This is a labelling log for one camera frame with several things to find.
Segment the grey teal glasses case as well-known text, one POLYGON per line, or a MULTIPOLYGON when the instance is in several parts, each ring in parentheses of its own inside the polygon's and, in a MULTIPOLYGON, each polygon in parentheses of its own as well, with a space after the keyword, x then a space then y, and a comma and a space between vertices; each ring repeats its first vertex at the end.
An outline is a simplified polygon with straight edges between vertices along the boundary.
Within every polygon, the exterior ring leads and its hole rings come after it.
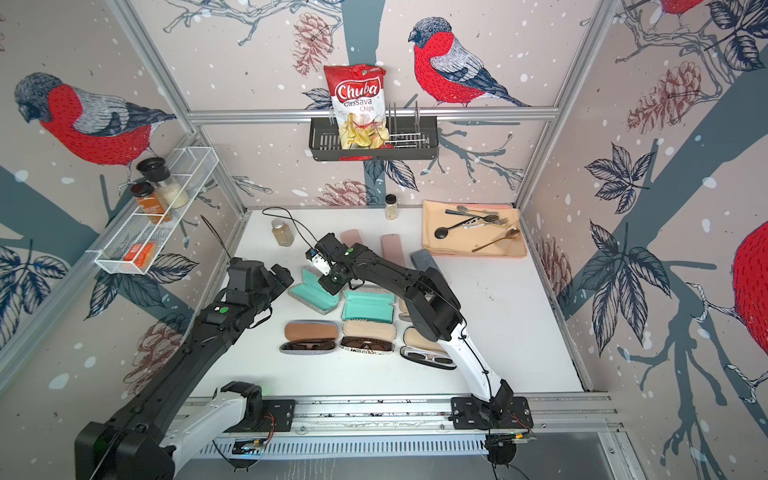
POLYGON ((432 254, 426 249, 420 249, 410 254, 410 259, 413 266, 420 272, 428 272, 434 270, 438 273, 442 273, 432 254))

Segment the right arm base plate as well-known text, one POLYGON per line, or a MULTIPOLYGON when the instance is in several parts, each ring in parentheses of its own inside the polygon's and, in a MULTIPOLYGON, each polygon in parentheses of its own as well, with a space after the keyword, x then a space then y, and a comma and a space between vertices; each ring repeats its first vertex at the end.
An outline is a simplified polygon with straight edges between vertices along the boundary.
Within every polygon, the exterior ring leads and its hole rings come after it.
POLYGON ((534 422, 528 400, 512 397, 504 406, 494 406, 473 396, 452 397, 450 415, 456 430, 532 430, 534 422))

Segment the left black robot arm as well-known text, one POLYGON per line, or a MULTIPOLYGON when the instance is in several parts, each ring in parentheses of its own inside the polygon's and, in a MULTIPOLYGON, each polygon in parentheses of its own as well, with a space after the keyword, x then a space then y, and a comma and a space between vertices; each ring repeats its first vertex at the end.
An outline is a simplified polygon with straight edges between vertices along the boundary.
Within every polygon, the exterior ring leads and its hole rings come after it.
POLYGON ((164 444, 176 413, 211 366, 254 318, 292 284, 278 264, 234 257, 228 284, 203 308, 179 349, 158 374, 106 422, 91 422, 74 443, 77 479, 171 479, 182 466, 181 443, 164 444))

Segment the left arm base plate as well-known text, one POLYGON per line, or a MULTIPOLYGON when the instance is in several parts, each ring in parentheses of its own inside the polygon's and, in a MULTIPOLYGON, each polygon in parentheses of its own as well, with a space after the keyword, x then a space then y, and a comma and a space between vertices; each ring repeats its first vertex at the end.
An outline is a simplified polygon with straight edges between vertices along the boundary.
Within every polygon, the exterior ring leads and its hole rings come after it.
POLYGON ((290 432, 295 415, 293 399, 246 400, 243 418, 225 433, 290 432))

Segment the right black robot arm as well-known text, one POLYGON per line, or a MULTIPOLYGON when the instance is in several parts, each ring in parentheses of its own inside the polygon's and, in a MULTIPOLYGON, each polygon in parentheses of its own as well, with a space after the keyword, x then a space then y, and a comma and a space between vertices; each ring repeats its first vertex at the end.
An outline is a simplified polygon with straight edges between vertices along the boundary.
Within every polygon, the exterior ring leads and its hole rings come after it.
POLYGON ((319 283, 330 294, 359 280, 403 299, 413 326, 425 339, 440 345, 463 375, 477 406, 478 423, 489 429, 501 427, 514 392, 470 338, 461 304, 438 270, 400 266, 362 244, 347 246, 332 233, 309 247, 305 256, 321 272, 319 283))

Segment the pink glasses case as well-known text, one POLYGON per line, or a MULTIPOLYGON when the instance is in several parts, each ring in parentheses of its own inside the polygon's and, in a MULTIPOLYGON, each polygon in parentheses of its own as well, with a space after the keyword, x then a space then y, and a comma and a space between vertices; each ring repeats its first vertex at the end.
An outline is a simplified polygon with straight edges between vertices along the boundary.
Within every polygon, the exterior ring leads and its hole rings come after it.
POLYGON ((362 244, 363 240, 360 232, 357 229, 349 229, 343 231, 340 234, 340 240, 348 247, 353 247, 355 244, 362 244))
POLYGON ((387 234, 381 237, 382 256, 385 260, 406 267, 404 250, 398 234, 387 234))

